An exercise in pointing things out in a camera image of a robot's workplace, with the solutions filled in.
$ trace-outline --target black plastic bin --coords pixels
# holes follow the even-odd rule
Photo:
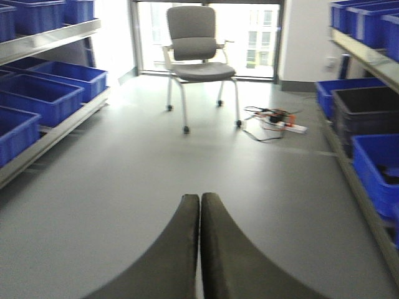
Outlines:
[[[355,135],[399,133],[399,94],[389,87],[335,90],[333,128],[348,157]]]

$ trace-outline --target chair seat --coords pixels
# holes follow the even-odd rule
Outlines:
[[[175,64],[173,71],[177,77],[190,82],[212,82],[231,78],[236,71],[221,62],[204,64]]]

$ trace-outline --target metal shelf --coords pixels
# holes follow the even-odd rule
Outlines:
[[[94,19],[2,42],[0,43],[0,65],[84,39],[94,34],[100,27],[101,21]]]
[[[386,231],[386,224],[377,214],[374,206],[367,195],[362,183],[360,182],[353,166],[352,161],[345,154],[338,136],[333,131],[330,121],[326,118],[322,111],[319,111],[319,120],[322,124],[324,134],[329,141],[332,149],[337,153],[339,165],[347,178],[347,182],[357,200],[365,219],[376,239],[383,257],[387,262],[395,283],[399,286],[399,254]]]
[[[97,29],[100,27],[101,21],[99,19],[94,19],[92,21],[65,26],[33,36],[23,36],[0,43],[0,65],[84,39],[96,33]],[[4,165],[4,167],[0,168],[0,189],[28,168],[29,165],[56,145],[61,139],[67,136],[73,129],[101,109],[109,93],[110,89],[108,88],[82,106],[82,108],[77,110],[62,123],[47,130],[43,137]]]
[[[337,29],[331,28],[332,41],[343,48],[354,59],[359,61],[362,67],[371,74],[384,81],[390,88],[399,93],[399,63],[384,55],[382,49],[372,49],[363,43],[351,38]],[[391,271],[395,283],[399,286],[399,253],[395,248],[390,236],[387,233],[385,224],[377,214],[374,206],[368,197],[366,190],[360,182],[352,161],[345,154],[338,136],[333,131],[330,121],[320,110],[319,119],[323,131],[332,149],[337,153],[338,162],[348,184],[358,202],[360,210],[370,226],[375,240],[377,241],[383,257]]]
[[[0,168],[0,189],[67,136],[73,129],[101,109],[105,105],[109,94],[110,88],[86,103],[62,123],[51,128],[42,138],[4,165],[4,167]]]
[[[385,56],[381,50],[367,47],[337,29],[331,28],[332,41],[347,51],[374,76],[399,93],[399,63]]]

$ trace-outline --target storage bin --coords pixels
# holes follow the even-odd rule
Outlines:
[[[399,249],[399,204],[393,206],[393,217],[395,218],[395,246]]]
[[[399,1],[348,7],[356,14],[351,20],[353,38],[373,48],[383,48],[384,27],[381,17],[385,14],[399,13]]]
[[[383,0],[346,0],[330,3],[331,26],[343,33],[349,33],[349,14],[347,8],[359,4],[382,2]]]
[[[331,80],[316,82],[317,101],[324,114],[328,119],[331,119],[334,113],[334,98],[332,96],[333,90],[343,90],[358,87],[374,87],[384,86],[385,84],[377,78],[359,78],[359,79],[345,79],[345,80]]]
[[[399,62],[399,14],[382,16],[385,22],[384,46],[387,56]]]
[[[17,8],[15,27],[19,34],[28,36],[63,26],[65,0],[0,0],[0,3]]]
[[[376,211],[392,221],[399,203],[399,134],[353,138],[353,167]]]
[[[56,126],[81,107],[83,88],[16,75],[0,83],[0,105],[41,115],[40,124]]]
[[[11,78],[13,75],[15,75],[14,72],[9,72],[8,70],[0,69],[0,83]]]
[[[92,67],[67,64],[64,62],[47,62],[30,68],[34,76],[56,80],[83,87],[83,102],[87,103],[103,92],[107,83],[107,72]]]
[[[15,39],[14,6],[0,4],[0,42]]]
[[[39,119],[35,113],[0,107],[0,167],[39,139]]]
[[[31,67],[35,67],[37,65],[43,64],[44,62],[47,62],[48,60],[44,59],[39,59],[35,57],[26,57],[22,58],[13,62],[10,62],[8,64],[4,64],[2,66],[3,69],[7,69],[16,73],[23,73],[25,70],[30,69]]]
[[[399,133],[399,94],[388,87],[334,90],[333,128],[352,156],[355,135]]]
[[[67,0],[64,20],[66,24],[78,24],[94,19],[94,0]]]

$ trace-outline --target floor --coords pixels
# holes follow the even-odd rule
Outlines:
[[[399,298],[309,94],[239,82],[241,106],[281,108],[306,134],[260,143],[234,127],[233,86],[187,86],[165,111],[164,77],[115,88],[94,114],[0,190],[0,298],[81,298],[134,262],[185,193],[216,192],[270,259],[330,298]],[[248,115],[243,112],[242,118]],[[248,131],[262,138],[257,120]],[[202,297],[198,278],[198,298]]]

